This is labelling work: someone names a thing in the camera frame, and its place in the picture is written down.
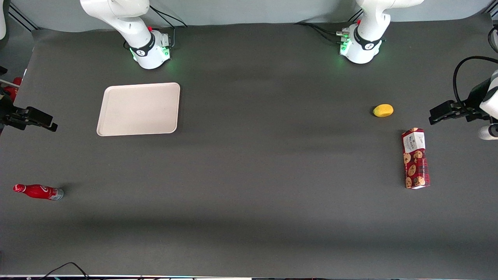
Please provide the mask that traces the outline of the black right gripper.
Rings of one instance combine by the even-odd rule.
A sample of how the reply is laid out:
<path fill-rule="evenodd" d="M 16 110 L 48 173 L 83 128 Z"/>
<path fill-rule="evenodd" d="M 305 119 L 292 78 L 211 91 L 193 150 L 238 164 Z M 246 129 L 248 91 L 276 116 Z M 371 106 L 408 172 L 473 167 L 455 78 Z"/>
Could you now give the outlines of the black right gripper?
<path fill-rule="evenodd" d="M 5 126 L 12 126 L 21 131 L 25 130 L 27 126 L 39 126 L 48 131 L 57 131 L 58 125 L 52 122 L 53 117 L 44 113 L 43 111 L 34 107 L 27 107 L 25 109 L 24 117 L 21 119 L 11 118 L 8 116 L 14 113 L 19 113 L 23 108 L 14 106 L 10 96 L 1 88 L 0 93 L 0 130 L 2 131 Z"/>

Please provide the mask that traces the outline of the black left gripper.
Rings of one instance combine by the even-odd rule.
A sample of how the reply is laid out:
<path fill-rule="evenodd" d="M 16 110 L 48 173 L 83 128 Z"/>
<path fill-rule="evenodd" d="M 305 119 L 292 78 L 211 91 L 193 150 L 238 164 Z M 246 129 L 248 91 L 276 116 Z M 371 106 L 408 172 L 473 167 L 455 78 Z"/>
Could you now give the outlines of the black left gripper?
<path fill-rule="evenodd" d="M 491 122 L 490 115 L 480 108 L 480 104 L 487 94 L 490 83 L 491 80 L 487 79 L 471 90 L 468 98 L 463 101 L 466 110 L 460 103 L 454 100 L 443 102 L 439 105 L 439 110 L 429 110 L 429 124 L 435 125 L 447 119 L 458 119 L 461 117 L 465 117 L 467 122 L 473 122 L 477 119 Z"/>

